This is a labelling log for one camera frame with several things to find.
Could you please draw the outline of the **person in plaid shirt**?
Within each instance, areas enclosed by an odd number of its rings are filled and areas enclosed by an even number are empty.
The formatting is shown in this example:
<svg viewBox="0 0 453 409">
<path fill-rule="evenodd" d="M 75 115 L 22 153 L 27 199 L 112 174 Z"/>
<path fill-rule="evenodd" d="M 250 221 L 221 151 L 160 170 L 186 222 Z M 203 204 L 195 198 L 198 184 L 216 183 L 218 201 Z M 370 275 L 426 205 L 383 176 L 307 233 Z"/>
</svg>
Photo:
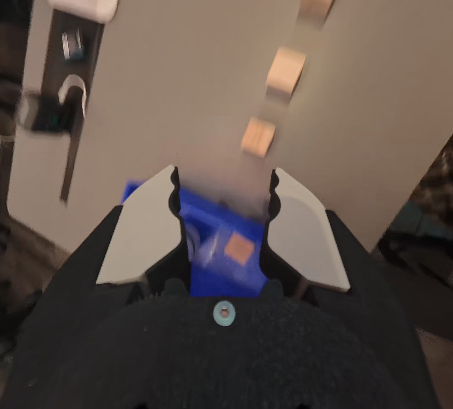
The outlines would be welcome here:
<svg viewBox="0 0 453 409">
<path fill-rule="evenodd" d="M 435 158 L 426 174 L 413 190 L 409 200 L 423 211 L 438 218 L 447 218 L 453 211 L 453 138 Z"/>
</svg>

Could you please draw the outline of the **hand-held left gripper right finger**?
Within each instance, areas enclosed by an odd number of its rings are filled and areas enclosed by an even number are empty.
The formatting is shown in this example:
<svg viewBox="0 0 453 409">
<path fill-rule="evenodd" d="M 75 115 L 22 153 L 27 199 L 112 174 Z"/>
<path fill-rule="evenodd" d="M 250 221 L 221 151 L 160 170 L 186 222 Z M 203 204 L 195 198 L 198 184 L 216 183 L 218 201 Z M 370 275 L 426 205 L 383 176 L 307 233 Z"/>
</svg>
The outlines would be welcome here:
<svg viewBox="0 0 453 409">
<path fill-rule="evenodd" d="M 282 168 L 269 186 L 269 219 L 260 250 L 260 269 L 279 281 L 284 293 L 309 286 L 346 293 L 351 285 L 325 206 Z"/>
</svg>

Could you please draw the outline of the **small black battery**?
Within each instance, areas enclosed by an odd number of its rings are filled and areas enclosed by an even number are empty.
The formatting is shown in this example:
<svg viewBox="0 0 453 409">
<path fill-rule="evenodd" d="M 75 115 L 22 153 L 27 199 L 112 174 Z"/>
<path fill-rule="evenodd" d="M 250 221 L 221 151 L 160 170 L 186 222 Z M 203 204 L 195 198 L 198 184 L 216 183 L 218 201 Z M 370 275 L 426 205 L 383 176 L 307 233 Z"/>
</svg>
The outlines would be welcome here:
<svg viewBox="0 0 453 409">
<path fill-rule="evenodd" d="M 86 58 L 80 29 L 62 32 L 61 43 L 62 55 L 65 61 L 83 61 Z"/>
</svg>

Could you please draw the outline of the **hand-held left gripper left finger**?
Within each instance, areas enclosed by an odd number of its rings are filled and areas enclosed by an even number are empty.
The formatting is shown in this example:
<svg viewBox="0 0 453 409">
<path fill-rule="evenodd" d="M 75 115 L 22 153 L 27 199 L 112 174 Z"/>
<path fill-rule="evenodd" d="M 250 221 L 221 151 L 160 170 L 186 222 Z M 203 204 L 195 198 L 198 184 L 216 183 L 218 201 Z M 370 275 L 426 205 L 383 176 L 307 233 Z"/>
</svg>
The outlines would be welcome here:
<svg viewBox="0 0 453 409">
<path fill-rule="evenodd" d="M 151 285 L 187 277 L 187 242 L 179 216 L 178 168 L 169 165 L 123 202 L 96 283 Z"/>
</svg>

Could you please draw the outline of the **blue plastic bin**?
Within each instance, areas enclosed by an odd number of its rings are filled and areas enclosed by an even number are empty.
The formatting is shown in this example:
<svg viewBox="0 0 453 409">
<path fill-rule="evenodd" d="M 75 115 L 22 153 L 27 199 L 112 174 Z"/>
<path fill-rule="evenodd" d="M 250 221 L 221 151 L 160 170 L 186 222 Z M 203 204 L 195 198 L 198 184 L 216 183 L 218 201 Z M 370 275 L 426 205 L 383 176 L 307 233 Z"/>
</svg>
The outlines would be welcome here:
<svg viewBox="0 0 453 409">
<path fill-rule="evenodd" d="M 201 238 L 208 232 L 220 228 L 215 269 L 203 270 L 191 265 L 192 297 L 254 298 L 259 296 L 267 278 L 259 266 L 259 255 L 264 225 L 252 219 L 241 217 L 230 209 L 209 201 L 190 190 L 179 190 L 180 216 L 184 225 L 195 225 Z M 242 267 L 224 255 L 224 247 L 236 231 L 255 243 L 255 251 L 247 265 Z"/>
</svg>

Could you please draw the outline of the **black battery charger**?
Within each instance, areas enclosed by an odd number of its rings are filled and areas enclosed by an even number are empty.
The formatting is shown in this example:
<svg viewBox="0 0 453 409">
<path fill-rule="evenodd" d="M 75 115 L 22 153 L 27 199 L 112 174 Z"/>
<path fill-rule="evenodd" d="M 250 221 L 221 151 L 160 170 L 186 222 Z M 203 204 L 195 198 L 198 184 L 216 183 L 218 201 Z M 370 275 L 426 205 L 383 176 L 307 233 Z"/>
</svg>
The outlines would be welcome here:
<svg viewBox="0 0 453 409">
<path fill-rule="evenodd" d="M 53 96 L 26 93 L 16 105 L 15 122 L 34 133 L 70 134 L 74 115 L 71 103 L 61 104 Z"/>
</svg>

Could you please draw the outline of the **white paper cup green band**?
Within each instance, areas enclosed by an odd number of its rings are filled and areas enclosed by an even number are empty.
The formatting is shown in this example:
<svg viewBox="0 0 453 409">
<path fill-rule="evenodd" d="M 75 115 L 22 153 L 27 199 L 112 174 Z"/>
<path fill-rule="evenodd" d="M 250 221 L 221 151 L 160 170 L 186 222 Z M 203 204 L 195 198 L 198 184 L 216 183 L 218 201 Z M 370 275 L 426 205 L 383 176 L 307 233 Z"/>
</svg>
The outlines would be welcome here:
<svg viewBox="0 0 453 409">
<path fill-rule="evenodd" d="M 203 270 L 213 271 L 216 264 L 220 228 L 209 231 L 204 239 L 201 238 L 199 229 L 193 224 L 186 224 L 185 230 L 190 264 Z"/>
</svg>

